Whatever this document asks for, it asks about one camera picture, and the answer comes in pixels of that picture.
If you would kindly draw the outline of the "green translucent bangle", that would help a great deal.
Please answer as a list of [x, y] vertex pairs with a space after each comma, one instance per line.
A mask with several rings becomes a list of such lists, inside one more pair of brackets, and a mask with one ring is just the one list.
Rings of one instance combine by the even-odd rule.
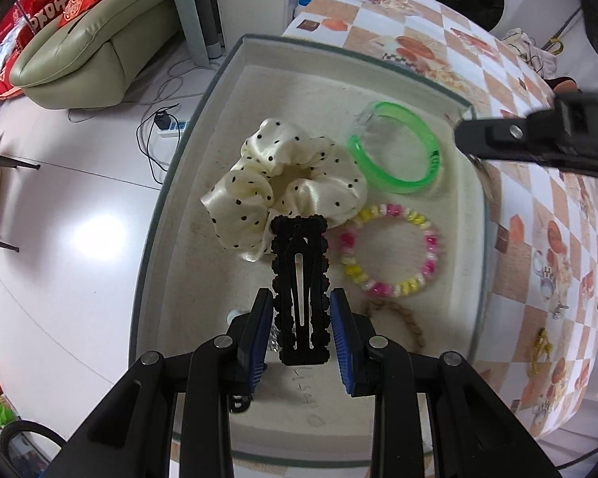
[[439, 141], [430, 126], [395, 102], [371, 102], [357, 116], [346, 147], [372, 187], [410, 194], [431, 186], [440, 171]]

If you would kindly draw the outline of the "silver charm brooch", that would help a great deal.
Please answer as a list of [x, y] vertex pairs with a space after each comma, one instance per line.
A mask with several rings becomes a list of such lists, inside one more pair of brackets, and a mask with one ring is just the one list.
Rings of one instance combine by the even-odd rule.
[[281, 346], [278, 343], [278, 329], [275, 325], [271, 326], [267, 350], [273, 353], [279, 353], [281, 350]]

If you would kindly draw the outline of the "small black claw clip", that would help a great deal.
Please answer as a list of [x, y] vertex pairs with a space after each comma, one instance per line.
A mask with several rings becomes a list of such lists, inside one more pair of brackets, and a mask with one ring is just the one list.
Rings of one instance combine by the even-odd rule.
[[229, 411], [233, 414], [246, 412], [252, 403], [252, 395], [230, 395]]

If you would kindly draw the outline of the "black beaded hair clip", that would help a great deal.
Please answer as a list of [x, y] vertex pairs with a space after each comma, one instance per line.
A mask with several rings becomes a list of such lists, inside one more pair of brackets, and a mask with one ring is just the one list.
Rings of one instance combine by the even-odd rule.
[[277, 216], [271, 222], [274, 324], [278, 356], [286, 366], [329, 361], [326, 231], [327, 221], [320, 215]]

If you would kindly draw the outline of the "checkered patterned tablecloth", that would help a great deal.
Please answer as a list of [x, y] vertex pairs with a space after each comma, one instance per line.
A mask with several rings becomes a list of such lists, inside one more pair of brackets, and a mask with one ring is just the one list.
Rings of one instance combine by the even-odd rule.
[[[482, 117], [522, 117], [552, 99], [510, 47], [435, 0], [312, 0], [288, 33], [407, 67]], [[582, 406], [598, 351], [598, 189], [531, 164], [487, 173], [497, 239], [474, 366], [542, 438]], [[569, 309], [554, 319], [559, 303]]]

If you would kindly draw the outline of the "small silver charm on table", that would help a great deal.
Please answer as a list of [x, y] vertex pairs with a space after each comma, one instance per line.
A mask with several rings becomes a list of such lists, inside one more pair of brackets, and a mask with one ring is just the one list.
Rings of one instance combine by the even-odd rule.
[[553, 311], [552, 317], [554, 319], [562, 319], [568, 309], [569, 306], [567, 304], [559, 303]]

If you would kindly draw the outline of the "green tray with cream lining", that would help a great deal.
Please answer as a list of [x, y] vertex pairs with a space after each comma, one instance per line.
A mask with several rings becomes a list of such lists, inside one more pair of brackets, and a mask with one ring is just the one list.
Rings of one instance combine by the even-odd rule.
[[468, 355], [482, 316], [484, 193], [456, 148], [473, 106], [424, 76], [323, 43], [247, 35], [197, 107], [140, 266], [131, 358], [200, 360], [243, 405], [233, 452], [368, 466], [384, 382], [377, 337], [408, 361]]

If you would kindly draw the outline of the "cream polka dot scrunchie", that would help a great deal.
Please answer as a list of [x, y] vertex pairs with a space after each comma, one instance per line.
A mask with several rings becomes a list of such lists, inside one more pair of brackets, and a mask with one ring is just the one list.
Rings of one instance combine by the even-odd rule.
[[220, 244], [256, 262], [269, 254], [277, 216], [323, 217], [339, 227], [365, 205], [368, 184], [346, 147], [295, 123], [267, 119], [241, 158], [201, 197]]

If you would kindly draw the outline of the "white power strip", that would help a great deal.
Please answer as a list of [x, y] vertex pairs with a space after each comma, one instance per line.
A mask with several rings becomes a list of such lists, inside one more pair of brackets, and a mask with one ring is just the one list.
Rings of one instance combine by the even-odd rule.
[[164, 138], [179, 138], [185, 132], [187, 124], [187, 121], [180, 121], [167, 111], [157, 112], [154, 117], [158, 134]]

